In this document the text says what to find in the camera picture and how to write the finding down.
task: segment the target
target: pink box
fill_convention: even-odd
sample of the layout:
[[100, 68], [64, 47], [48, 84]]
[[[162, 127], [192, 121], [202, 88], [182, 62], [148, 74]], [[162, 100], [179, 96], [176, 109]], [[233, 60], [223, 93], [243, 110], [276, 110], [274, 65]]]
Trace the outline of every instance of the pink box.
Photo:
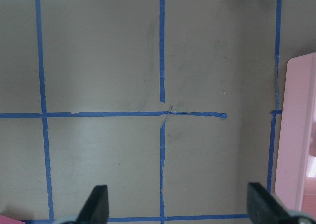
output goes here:
[[287, 64], [275, 193], [316, 219], [316, 53]]
[[25, 224], [22, 221], [0, 215], [0, 224]]

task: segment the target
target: pink plastic container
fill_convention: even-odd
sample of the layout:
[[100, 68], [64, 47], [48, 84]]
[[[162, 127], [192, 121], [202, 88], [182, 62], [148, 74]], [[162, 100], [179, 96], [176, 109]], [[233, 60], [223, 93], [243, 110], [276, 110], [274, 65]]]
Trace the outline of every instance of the pink plastic container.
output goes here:
[[316, 53], [287, 64], [275, 193], [316, 219]]
[[0, 224], [25, 224], [25, 222], [0, 215]]

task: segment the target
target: blue painter's tape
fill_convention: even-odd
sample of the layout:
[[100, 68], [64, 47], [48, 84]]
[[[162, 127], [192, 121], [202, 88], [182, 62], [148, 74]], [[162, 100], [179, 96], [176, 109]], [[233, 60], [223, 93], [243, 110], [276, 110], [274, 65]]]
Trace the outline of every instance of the blue painter's tape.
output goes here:
[[40, 101], [41, 101], [42, 113], [45, 114], [47, 113], [47, 107], [46, 107], [46, 94], [45, 94], [44, 54], [43, 54], [40, 0], [35, 0], [35, 13], [36, 13], [36, 32], [37, 32], [37, 40], [38, 40]]
[[190, 116], [202, 116], [202, 117], [218, 117], [225, 119], [226, 113], [217, 112], [170, 112], [170, 111], [158, 111], [158, 112], [80, 112], [72, 114], [70, 112], [56, 112], [47, 113], [48, 118], [69, 118], [69, 117], [139, 117], [139, 116], [162, 116], [165, 114], [173, 115], [190, 115]]
[[36, 220], [21, 220], [26, 224], [47, 224], [50, 223], [50, 219], [36, 219]]
[[42, 122], [43, 122], [43, 136], [44, 136], [45, 166], [46, 166], [46, 182], [47, 182], [47, 193], [48, 193], [48, 212], [49, 212], [49, 219], [53, 221], [54, 220], [54, 206], [53, 206], [52, 185], [51, 185], [51, 175], [50, 175], [50, 155], [49, 155], [47, 118], [43, 118]]
[[221, 119], [227, 118], [226, 113], [217, 113], [217, 112], [170, 112], [170, 114], [202, 116], [202, 117], [218, 117]]
[[209, 219], [239, 219], [248, 218], [248, 214], [223, 214], [223, 215], [200, 215], [200, 216], [173, 216], [166, 217], [166, 221], [179, 220], [209, 220]]
[[160, 101], [165, 103], [165, 58], [164, 58], [164, 30], [165, 30], [165, 0], [160, 0], [160, 32], [159, 32], [159, 48], [160, 48]]
[[164, 199], [163, 199], [163, 170], [165, 161], [165, 136], [166, 136], [166, 125], [165, 123], [160, 128], [160, 217], [161, 222], [164, 220]]
[[274, 156], [274, 148], [275, 148], [275, 133], [276, 133], [276, 114], [272, 114], [271, 128], [270, 128], [268, 175], [267, 175], [267, 191], [268, 192], [271, 192], [272, 173], [273, 173], [273, 156]]
[[283, 110], [273, 110], [271, 111], [271, 114], [282, 114]]
[[131, 217], [131, 218], [109, 218], [108, 222], [150, 222], [150, 221], [160, 221], [161, 217]]
[[0, 119], [27, 119], [27, 118], [44, 118], [43, 114], [39, 113], [8, 113], [0, 114]]
[[276, 109], [280, 109], [280, 91], [278, 86], [278, 74], [280, 63], [280, 37], [281, 37], [282, 0], [276, 2], [276, 41], [275, 41], [275, 61], [276, 61]]
[[[240, 219], [249, 218], [248, 214], [225, 214], [225, 215], [199, 215], [199, 216], [170, 216], [170, 217], [126, 217], [109, 218], [108, 222], [150, 222], [150, 221], [181, 221], [181, 220], [209, 220], [209, 219]], [[50, 220], [22, 220], [27, 224], [46, 224]]]

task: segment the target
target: grid square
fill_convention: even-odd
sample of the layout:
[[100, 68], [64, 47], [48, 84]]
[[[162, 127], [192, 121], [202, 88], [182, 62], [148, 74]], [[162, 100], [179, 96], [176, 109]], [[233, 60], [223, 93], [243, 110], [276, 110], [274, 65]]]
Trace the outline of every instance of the grid square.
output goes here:
[[51, 118], [55, 217], [107, 184], [110, 217], [159, 216], [160, 117]]
[[248, 218], [187, 220], [187, 221], [167, 221], [166, 224], [251, 224], [251, 220]]
[[[265, 185], [267, 178], [270, 127], [268, 121], [267, 129], [261, 128], [267, 131], [265, 137], [256, 134], [264, 140], [258, 148], [243, 140], [241, 122], [238, 114], [229, 114], [226, 120], [170, 117], [163, 190], [166, 216], [246, 213], [247, 182], [255, 179]], [[247, 149], [263, 154], [247, 158]], [[248, 170], [255, 175], [248, 176]]]
[[166, 0], [166, 103], [217, 112], [242, 103], [269, 114], [275, 19], [276, 0]]
[[49, 112], [162, 110], [159, 0], [42, 0]]
[[0, 113], [40, 113], [34, 0], [0, 0]]
[[41, 119], [0, 119], [0, 213], [47, 219], [47, 186]]
[[287, 62], [316, 51], [316, 0], [282, 0], [279, 90], [283, 108]]

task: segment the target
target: blue tape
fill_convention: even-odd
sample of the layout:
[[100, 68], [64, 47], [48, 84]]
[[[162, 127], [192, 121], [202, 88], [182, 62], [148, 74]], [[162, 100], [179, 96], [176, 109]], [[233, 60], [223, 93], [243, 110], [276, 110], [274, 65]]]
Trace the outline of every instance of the blue tape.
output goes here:
[[218, 117], [221, 119], [227, 118], [226, 113], [217, 112], [80, 112], [72, 114], [70, 112], [55, 112], [55, 113], [0, 113], [0, 119], [15, 119], [15, 118], [70, 118], [70, 117], [139, 117], [139, 116], [162, 116], [165, 114], [173, 115], [189, 115], [201, 117]]
[[49, 139], [48, 139], [48, 121], [47, 118], [42, 119], [43, 122], [43, 136], [44, 136], [44, 153], [45, 153], [45, 167], [46, 167], [46, 183], [48, 193], [48, 213], [49, 219], [54, 220], [54, 206], [52, 196], [52, 185], [50, 175], [50, 156], [49, 156]]
[[47, 224], [50, 223], [50, 219], [36, 219], [36, 220], [21, 220], [26, 224]]
[[160, 48], [160, 101], [165, 103], [165, 88], [164, 88], [164, 28], [165, 28], [165, 0], [160, 0], [160, 33], [159, 33], [159, 48]]
[[282, 114], [283, 110], [273, 110], [271, 111], [271, 114]]
[[45, 114], [47, 113], [47, 107], [46, 107], [46, 94], [45, 94], [44, 54], [43, 54], [40, 0], [35, 0], [35, 14], [36, 14], [36, 29], [37, 29], [36, 32], [37, 32], [37, 40], [38, 40], [38, 57], [39, 57], [40, 102], [41, 102], [41, 111], [43, 114]]
[[163, 170], [165, 161], [165, 136], [166, 136], [166, 125], [165, 123], [160, 128], [160, 217], [164, 218], [164, 199], [163, 199]]
[[[249, 218], [248, 214], [199, 215], [199, 216], [170, 216], [170, 217], [127, 217], [109, 218], [108, 222], [150, 222], [150, 221], [182, 221], [182, 220], [209, 220], [209, 219], [241, 219]], [[27, 224], [46, 224], [50, 220], [22, 220]]]
[[271, 192], [272, 173], [273, 173], [273, 156], [274, 156], [274, 148], [275, 148], [275, 133], [276, 133], [276, 114], [272, 114], [271, 128], [270, 128], [268, 175], [267, 175], [267, 191], [268, 192]]
[[48, 139], [48, 121], [46, 117], [46, 94], [45, 94], [45, 73], [44, 73], [44, 54], [43, 54], [43, 39], [42, 39], [42, 27], [41, 27], [41, 8], [40, 0], [35, 0], [35, 15], [36, 15], [36, 29], [38, 40], [38, 58], [39, 58], [39, 83], [40, 83], [40, 102], [41, 111], [43, 115], [43, 138], [44, 138], [44, 153], [45, 153], [45, 167], [46, 167], [46, 183], [48, 193], [48, 213], [50, 222], [54, 220], [54, 207], [52, 197], [52, 184], [50, 174], [50, 156], [49, 156], [49, 139]]
[[227, 118], [226, 113], [217, 112], [170, 112], [170, 111], [158, 111], [158, 112], [80, 112], [72, 114], [70, 112], [56, 112], [47, 113], [48, 118], [69, 118], [69, 117], [139, 117], [139, 116], [161, 116], [165, 114], [173, 115], [190, 115], [190, 116], [202, 116], [202, 117], [218, 117]]
[[275, 41], [275, 61], [276, 61], [276, 109], [280, 109], [280, 91], [278, 86], [278, 74], [280, 63], [280, 37], [281, 37], [281, 17], [282, 0], [276, 2], [276, 41]]
[[108, 222], [150, 222], [150, 221], [160, 221], [161, 217], [131, 217], [131, 218], [109, 218]]
[[8, 113], [1, 114], [0, 119], [26, 119], [26, 118], [43, 118], [43, 114], [36, 113]]
[[239, 219], [248, 218], [248, 214], [222, 214], [222, 215], [200, 215], [200, 216], [173, 216], [166, 217], [166, 221], [179, 220], [209, 220], [209, 219]]

